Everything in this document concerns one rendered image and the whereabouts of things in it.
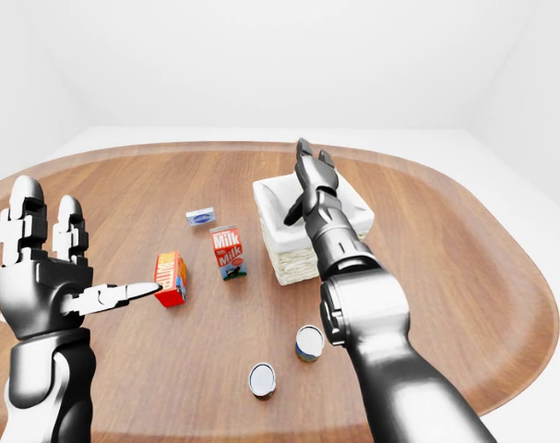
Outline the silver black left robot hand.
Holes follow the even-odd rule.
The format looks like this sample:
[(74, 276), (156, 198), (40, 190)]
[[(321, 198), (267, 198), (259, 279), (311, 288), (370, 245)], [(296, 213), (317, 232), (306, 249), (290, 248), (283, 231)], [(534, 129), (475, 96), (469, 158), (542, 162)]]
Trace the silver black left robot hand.
[(77, 328), (87, 314), (125, 306), (161, 289), (155, 282), (92, 284), (93, 268), (84, 257), (89, 234), (76, 198), (61, 199), (53, 227), (54, 257), (43, 249), (47, 234), (42, 187), (21, 175), (9, 207), (0, 214), (0, 311), (20, 340)]

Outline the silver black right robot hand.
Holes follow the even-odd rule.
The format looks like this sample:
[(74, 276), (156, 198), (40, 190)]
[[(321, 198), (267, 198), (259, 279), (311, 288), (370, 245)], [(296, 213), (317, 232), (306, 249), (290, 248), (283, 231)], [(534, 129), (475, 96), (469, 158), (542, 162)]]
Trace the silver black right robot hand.
[(300, 138), (296, 158), (295, 172), (303, 193), (288, 210), (284, 224), (292, 226), (303, 218), (313, 243), (329, 229), (351, 227), (337, 198), (339, 178), (330, 155), (321, 150), (315, 158), (310, 144)]

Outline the orange red juice carton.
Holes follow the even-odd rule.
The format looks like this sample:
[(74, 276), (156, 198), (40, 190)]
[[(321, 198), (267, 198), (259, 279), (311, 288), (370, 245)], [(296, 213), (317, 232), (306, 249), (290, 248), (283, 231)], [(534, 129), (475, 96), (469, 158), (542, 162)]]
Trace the orange red juice carton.
[(186, 298), (186, 265), (178, 251), (158, 255), (154, 281), (161, 285), (155, 297), (165, 307), (181, 305)]

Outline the red white milk carton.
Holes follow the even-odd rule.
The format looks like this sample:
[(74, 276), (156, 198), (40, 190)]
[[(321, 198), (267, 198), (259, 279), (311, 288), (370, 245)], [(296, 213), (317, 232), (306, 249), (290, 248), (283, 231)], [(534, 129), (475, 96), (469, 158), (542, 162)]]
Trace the red white milk carton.
[(246, 275), (244, 249), (236, 224), (209, 230), (221, 277), (227, 281)]

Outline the small blue white box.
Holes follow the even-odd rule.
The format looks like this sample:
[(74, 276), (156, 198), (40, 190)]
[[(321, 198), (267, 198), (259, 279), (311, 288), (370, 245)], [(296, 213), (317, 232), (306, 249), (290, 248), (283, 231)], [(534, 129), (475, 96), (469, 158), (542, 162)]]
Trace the small blue white box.
[(214, 222), (216, 220), (216, 214), (213, 207), (188, 211), (185, 216), (190, 226), (197, 226), (208, 222)]

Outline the tin with blue yellow label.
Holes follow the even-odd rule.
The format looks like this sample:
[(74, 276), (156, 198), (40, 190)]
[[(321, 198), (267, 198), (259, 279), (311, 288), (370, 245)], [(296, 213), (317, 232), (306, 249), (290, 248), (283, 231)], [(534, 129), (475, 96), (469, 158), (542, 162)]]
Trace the tin with blue yellow label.
[(296, 334), (295, 351), (298, 357), (312, 363), (322, 354), (325, 339), (320, 331), (314, 325), (302, 326)]

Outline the tin with red label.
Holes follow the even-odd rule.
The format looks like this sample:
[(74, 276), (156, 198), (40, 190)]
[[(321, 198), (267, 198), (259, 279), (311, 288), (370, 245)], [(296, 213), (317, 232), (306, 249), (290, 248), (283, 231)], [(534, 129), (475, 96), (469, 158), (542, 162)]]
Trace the tin with red label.
[(276, 375), (269, 363), (257, 363), (250, 371), (248, 386), (259, 400), (268, 400), (276, 389)]

